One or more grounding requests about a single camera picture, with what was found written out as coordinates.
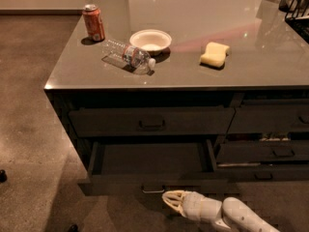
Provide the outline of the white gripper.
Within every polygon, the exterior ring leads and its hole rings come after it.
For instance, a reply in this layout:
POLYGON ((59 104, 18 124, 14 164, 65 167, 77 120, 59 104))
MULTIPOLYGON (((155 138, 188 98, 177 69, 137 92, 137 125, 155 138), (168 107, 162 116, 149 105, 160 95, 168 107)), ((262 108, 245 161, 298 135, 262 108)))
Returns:
POLYGON ((165 191, 162 194, 162 200, 184 218, 194 221, 215 223, 222 217, 221 201, 208 198, 195 191, 165 191))

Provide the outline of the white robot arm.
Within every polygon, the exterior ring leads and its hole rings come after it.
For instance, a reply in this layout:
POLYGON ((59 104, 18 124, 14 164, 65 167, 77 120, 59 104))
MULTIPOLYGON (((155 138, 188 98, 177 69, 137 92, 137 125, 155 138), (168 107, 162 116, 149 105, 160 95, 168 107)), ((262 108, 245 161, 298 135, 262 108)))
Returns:
POLYGON ((196 191, 170 190, 162 200, 184 218, 206 222, 216 232, 280 232, 235 197, 219 201, 196 191))

